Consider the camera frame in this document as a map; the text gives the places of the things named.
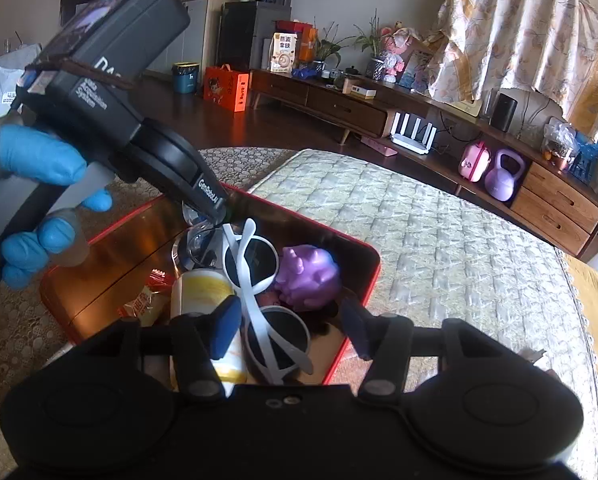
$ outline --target quilted mattress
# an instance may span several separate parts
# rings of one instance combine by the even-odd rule
[[[546,349],[585,414],[567,464],[598,479],[597,358],[560,250],[476,205],[335,153],[299,152],[251,191],[377,249],[373,314],[434,327],[457,317],[514,351]],[[333,382],[358,386],[366,367],[349,348]],[[413,360],[407,388],[435,368],[435,359]]]

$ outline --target purple toy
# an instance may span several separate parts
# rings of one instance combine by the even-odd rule
[[[275,288],[279,298],[301,312],[317,310],[334,300],[341,290],[339,267],[330,253],[311,245],[285,247]]]
[[[519,171],[515,175],[511,175],[502,168],[502,155],[508,155],[513,160],[517,161],[519,165]],[[506,202],[513,192],[515,191],[515,182],[524,173],[526,165],[524,159],[521,158],[517,153],[511,152],[510,150],[499,150],[495,155],[495,167],[492,168],[484,179],[484,186],[486,191],[490,193],[497,200]]]

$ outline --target black speaker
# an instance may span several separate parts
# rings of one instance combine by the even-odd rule
[[[490,117],[490,126],[508,132],[512,117],[515,115],[517,108],[517,101],[506,94],[499,94],[495,107],[492,109],[492,116]]]

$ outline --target blue bucket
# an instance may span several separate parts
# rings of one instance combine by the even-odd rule
[[[189,94],[197,89],[199,63],[172,64],[172,87],[178,94]]]

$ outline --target floral curtain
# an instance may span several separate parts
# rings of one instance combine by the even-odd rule
[[[598,138],[598,10],[588,0],[445,0],[428,41],[434,99],[537,90]]]

